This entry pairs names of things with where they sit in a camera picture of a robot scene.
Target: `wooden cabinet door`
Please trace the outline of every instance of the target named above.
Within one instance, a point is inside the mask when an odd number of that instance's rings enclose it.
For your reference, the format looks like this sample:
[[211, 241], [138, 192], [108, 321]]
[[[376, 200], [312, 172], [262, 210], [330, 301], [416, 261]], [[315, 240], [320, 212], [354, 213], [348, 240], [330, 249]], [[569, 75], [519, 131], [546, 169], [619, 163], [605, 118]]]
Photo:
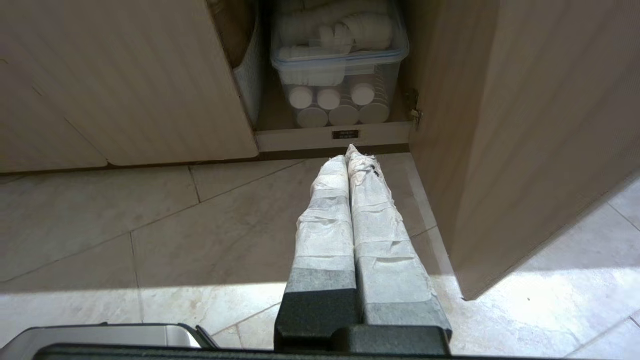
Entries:
[[204, 0], [1, 0], [17, 62], [115, 165], [251, 158]]
[[0, 172], [103, 167], [107, 160], [16, 66], [0, 63]]
[[640, 169], [640, 3], [410, 5], [411, 150], [472, 300]]

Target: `tile floor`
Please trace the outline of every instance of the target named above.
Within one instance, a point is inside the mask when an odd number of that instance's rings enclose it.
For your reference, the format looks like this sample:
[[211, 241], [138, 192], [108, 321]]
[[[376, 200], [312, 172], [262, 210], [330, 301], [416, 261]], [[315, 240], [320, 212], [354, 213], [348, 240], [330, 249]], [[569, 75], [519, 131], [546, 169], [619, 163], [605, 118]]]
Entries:
[[[455, 354], [640, 357], [640, 181], [462, 299], [409, 154], [380, 156]], [[0, 345], [32, 326], [202, 325], [271, 348], [323, 159], [0, 177]]]

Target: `clear plastic box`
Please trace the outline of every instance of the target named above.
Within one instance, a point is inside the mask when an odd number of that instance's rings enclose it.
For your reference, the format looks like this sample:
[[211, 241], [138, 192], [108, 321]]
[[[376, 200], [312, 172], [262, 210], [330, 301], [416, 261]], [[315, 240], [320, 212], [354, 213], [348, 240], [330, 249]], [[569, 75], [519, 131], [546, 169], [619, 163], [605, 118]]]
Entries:
[[299, 127], [387, 121], [409, 54], [394, 0], [283, 0], [271, 64]]

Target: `small black label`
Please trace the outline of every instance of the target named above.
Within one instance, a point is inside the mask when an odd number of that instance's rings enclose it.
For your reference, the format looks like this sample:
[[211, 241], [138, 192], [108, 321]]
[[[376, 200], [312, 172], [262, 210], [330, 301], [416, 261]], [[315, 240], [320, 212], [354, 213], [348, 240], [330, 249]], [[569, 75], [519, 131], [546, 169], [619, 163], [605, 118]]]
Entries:
[[357, 139], [360, 137], [360, 130], [340, 130], [333, 132], [333, 139]]

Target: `cabinet hinge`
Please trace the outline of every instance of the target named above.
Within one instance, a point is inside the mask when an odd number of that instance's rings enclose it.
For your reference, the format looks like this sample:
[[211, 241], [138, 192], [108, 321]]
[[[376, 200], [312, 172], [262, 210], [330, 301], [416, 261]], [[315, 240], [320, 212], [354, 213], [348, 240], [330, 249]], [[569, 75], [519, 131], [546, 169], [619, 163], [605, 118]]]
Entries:
[[404, 105], [407, 109], [407, 117], [413, 122], [413, 127], [418, 130], [422, 120], [422, 111], [418, 110], [418, 97], [420, 94], [416, 89], [409, 89], [404, 95]]

